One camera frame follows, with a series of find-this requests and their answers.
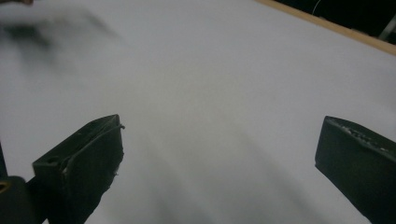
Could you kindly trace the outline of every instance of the white table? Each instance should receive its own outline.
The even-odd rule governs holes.
[[[395,139],[396,58],[253,0],[0,7],[11,175],[120,114],[124,161],[87,223],[368,223],[314,167],[326,115]]]

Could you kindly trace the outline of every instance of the blurred object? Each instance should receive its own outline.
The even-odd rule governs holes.
[[[392,18],[392,20],[388,23],[387,27],[382,31],[379,36],[380,39],[388,41],[391,44],[394,44],[394,40],[392,39],[392,34],[396,32],[396,14]]]
[[[22,3],[25,5],[32,5],[34,0],[0,0],[0,4],[10,3],[10,2]]]
[[[396,144],[359,124],[326,117],[316,166],[374,224],[396,220]]]
[[[23,16],[0,12],[0,48],[15,48],[22,69],[30,74],[60,77],[71,70],[77,74],[86,63],[99,64],[126,50],[117,34],[88,10],[50,4],[14,8]]]
[[[27,184],[0,178],[1,223],[84,223],[122,161],[121,128],[118,115],[96,119],[35,161]]]

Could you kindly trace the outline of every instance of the white surface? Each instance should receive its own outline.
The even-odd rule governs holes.
[[[87,223],[368,221],[315,167],[326,115],[396,135],[395,57],[252,0],[0,7],[8,171],[120,114],[124,161]]]

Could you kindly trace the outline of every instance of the wooden board edge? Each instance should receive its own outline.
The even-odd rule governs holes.
[[[387,43],[385,41],[376,39],[374,37],[371,37],[369,35],[365,35],[362,33],[359,33],[357,31],[348,29],[344,26],[335,24],[333,22],[330,21],[325,21],[319,17],[313,16],[311,14],[305,13],[301,10],[298,10],[296,8],[293,7],[288,7],[286,5],[283,5],[281,3],[278,3],[274,0],[256,0],[259,3],[265,4],[268,7],[273,7],[275,9],[278,9],[280,11],[289,13],[292,16],[298,17],[302,20],[305,21],[310,21],[316,25],[322,26],[324,28],[327,28],[329,30],[332,30],[340,35],[344,35],[347,36],[349,38],[355,39],[360,41],[361,43],[367,44],[371,47],[374,47],[376,49],[380,49],[382,51],[385,51],[386,53],[392,54],[394,56],[396,56],[396,46],[392,45],[390,43]]]

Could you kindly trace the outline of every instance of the wooden edge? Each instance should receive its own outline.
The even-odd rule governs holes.
[[[278,3],[274,0],[256,0],[259,3],[263,3],[269,7],[276,8],[280,11],[289,13],[290,15],[293,15],[295,17],[298,17],[300,19],[303,19],[305,21],[310,21],[316,25],[322,26],[324,28],[327,28],[329,30],[335,31],[338,34],[347,36],[349,38],[355,39],[360,41],[361,43],[370,45],[376,49],[380,49],[385,51],[386,53],[392,54],[396,56],[396,46],[387,43],[385,41],[376,39],[374,37],[371,37],[369,35],[361,34],[359,32],[353,31],[351,29],[348,29],[344,26],[335,24],[330,21],[325,21],[319,17],[312,16],[311,14],[305,13],[301,10],[298,10],[293,7],[288,7],[286,5],[283,5],[281,3]]]

